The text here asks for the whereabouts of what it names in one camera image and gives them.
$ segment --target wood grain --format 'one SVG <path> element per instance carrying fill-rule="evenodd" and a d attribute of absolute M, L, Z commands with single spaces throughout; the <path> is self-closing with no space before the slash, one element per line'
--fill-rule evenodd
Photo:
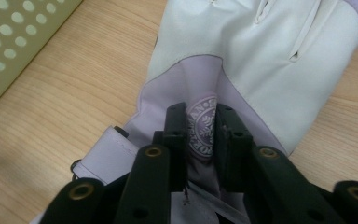
<path fill-rule="evenodd" d="M 165 1 L 84 0 L 0 99 L 0 223 L 27 223 L 109 125 L 122 126 Z M 291 160 L 331 189 L 358 180 L 358 50 Z"/>

